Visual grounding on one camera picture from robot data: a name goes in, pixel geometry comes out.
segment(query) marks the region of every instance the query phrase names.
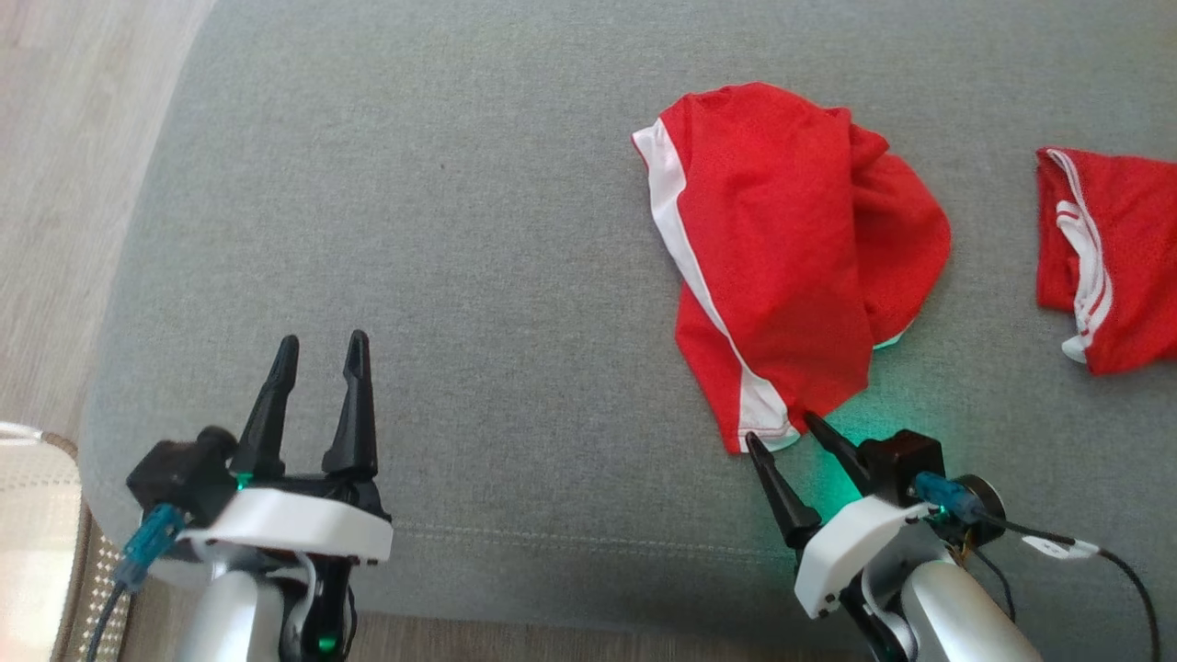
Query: gray fabric surface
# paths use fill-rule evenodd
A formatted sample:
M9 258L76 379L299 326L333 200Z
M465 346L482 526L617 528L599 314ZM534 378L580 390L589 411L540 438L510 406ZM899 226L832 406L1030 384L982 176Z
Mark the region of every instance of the gray fabric surface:
M129 536L138 458L240 430L290 332L285 458L317 469L361 327L398 530L357 576L361 608L853 646L844 617L794 607L751 465L674 347L678 277L629 143L685 92L760 79L853 108L955 232L923 316L832 421L936 436L1011 517L1121 551L1177 646L1177 368L1093 379L1059 351L1073 322L1033 296L1036 147L1177 158L1177 18L1129 5L221 0L105 323L94 512ZM829 517L852 492L814 445L779 464ZM1010 538L991 554L1048 658L1143 654L1115 568Z

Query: black cable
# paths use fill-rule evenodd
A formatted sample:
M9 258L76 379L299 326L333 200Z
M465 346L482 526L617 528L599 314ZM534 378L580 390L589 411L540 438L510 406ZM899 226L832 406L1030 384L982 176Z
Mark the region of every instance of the black cable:
M119 604L119 598L122 597L126 590L127 585L125 583L114 582L111 596L106 598L106 604L102 605L102 613L99 614L98 621L94 622L94 633L89 636L89 647L86 649L86 662L94 662L98 658L98 649L102 643L102 630L106 629L106 622L111 620L111 614L114 614L114 608Z
M996 563L990 561L989 557L985 556L985 554L979 549L973 548L971 552L973 556L979 558L982 563L988 565L989 569L992 570L995 575L997 575L997 580L1002 582L1002 590L1005 591L1005 610L1009 611L1010 614L1010 621L1017 623L1018 613L1016 609L1013 609L1013 591L1010 590L1010 581L1005 578L1005 572L1002 572L1002 569L998 568Z
M347 628L347 643L344 644L344 660L352 654L352 640L355 638L355 627L359 624L359 614L355 613L355 593L352 587L347 587L347 609L352 615L352 624Z
M1009 529L1010 531L1015 531L1024 536L1035 536L1038 538L1048 539L1052 543L1065 545L1068 548L1073 547L1076 543L1075 538L1068 536L1060 536L1058 534L1051 534L1050 531L1031 529L1030 527L1023 527L1022 524L1016 524L1013 522L1010 522L1009 519L993 517L988 512L978 514L978 516L980 517L982 521L988 522L989 524L992 524L995 527L1000 527L1002 529ZM1126 561L1124 561L1119 556L1116 556L1111 551L1103 549L1102 547L1096 547L1096 545L1091 547L1096 548L1097 555L1115 563L1116 567L1119 568L1124 572L1124 575L1128 576L1128 581L1132 582L1132 587L1136 588L1136 593L1141 595L1141 602L1144 603L1144 614L1149 621L1149 644L1151 648L1149 660L1152 660L1152 662L1161 662L1161 628L1157 625L1157 611L1152 607L1152 598L1149 596L1149 589L1144 587L1144 582L1141 581L1141 576L1136 574L1136 570L1132 570L1132 567L1129 565Z

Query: gray ottoman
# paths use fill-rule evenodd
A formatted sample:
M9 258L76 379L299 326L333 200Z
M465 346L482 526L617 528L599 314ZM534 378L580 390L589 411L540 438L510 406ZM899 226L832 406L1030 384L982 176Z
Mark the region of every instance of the gray ottoman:
M629 141L685 92L760 79L853 108L953 226L923 316L831 421L932 435L1012 518L1119 551L1177 644L1177 368L1093 379L1059 351L1073 320L1035 305L1033 150L1177 155L1177 13L1128 5L221 0L105 323L94 514L129 536L131 468L160 438L239 431L286 333L285 458L317 470L360 327L397 528L354 577L361 609L857 646L794 605L752 466L678 355L679 279ZM853 496L811 439L778 464L826 517ZM1013 536L992 556L1048 658L1143 655L1110 564Z

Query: fabric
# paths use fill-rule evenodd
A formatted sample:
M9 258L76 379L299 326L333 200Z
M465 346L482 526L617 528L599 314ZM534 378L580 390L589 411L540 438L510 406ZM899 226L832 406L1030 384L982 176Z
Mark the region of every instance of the fabric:
M871 388L830 421L899 428L1010 517L1108 544L1177 641L1177 370L1093 380L1040 310L1032 147L1164 158L1171 0L220 0L129 221L81 421L82 488L121 544L161 438L245 424L298 333L284 457L319 466L348 333L372 339L392 561L361 610L859 647L813 623L749 459L674 344L681 277L629 144L685 91L765 80L891 141L952 219L952 259ZM853 489L780 451L826 518ZM1148 504L1148 508L1137 508ZM991 557L1046 660L1143 658L1110 564ZM161 565L199 587L207 571ZM977 569L979 581L1000 588Z
M676 338L724 446L791 444L911 325L947 260L947 218L849 110L763 82L687 94L633 144L684 279Z
M1095 375L1177 358L1177 164L1038 150L1038 304Z

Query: stitched seam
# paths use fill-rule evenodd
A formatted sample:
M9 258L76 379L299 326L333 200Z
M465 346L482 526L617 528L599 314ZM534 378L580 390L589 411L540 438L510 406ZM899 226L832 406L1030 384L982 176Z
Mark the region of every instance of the stitched seam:
M787 556L782 554L772 554L759 551L754 549L744 549L738 547L724 547L724 545L709 545L709 544L697 544L697 543L672 543L664 541L637 541L630 538L610 538L610 537L594 537L594 536L567 536L560 534L537 534L531 531L507 531L503 529L484 529L478 527L448 527L445 524L426 524L421 522L408 522L408 521L393 521L393 528L397 530L403 529L420 529L421 535L425 531L440 531L451 537L465 536L465 537L478 537L478 536L498 536L498 537L512 537L521 538L524 541L541 541L551 543L572 543L573 549L577 545L630 545L636 548L650 548L657 549L665 552L705 552L712 555L724 555L724 556L736 556L736 557L749 557L749 558L765 558L765 560L783 560Z
M712 560L716 557L722 557L726 562L731 563L743 563L746 565L767 565L774 564L777 562L784 561L784 557L750 557L750 556L729 556L723 554L692 554L689 551L679 551L671 549L636 549L636 548L624 548L624 547L596 547L588 544L560 544L554 542L536 542L536 541L512 541L503 538L486 538L476 537L468 534L455 534L455 532L439 532L428 534L425 531L413 531L413 530L398 530L399 535L410 536L413 538L421 538L427 541L470 541L483 544L494 544L505 547L524 547L530 549L553 549L561 551L576 551L579 554L612 554L619 556L646 556L646 557L658 557L658 558L693 558L693 560Z

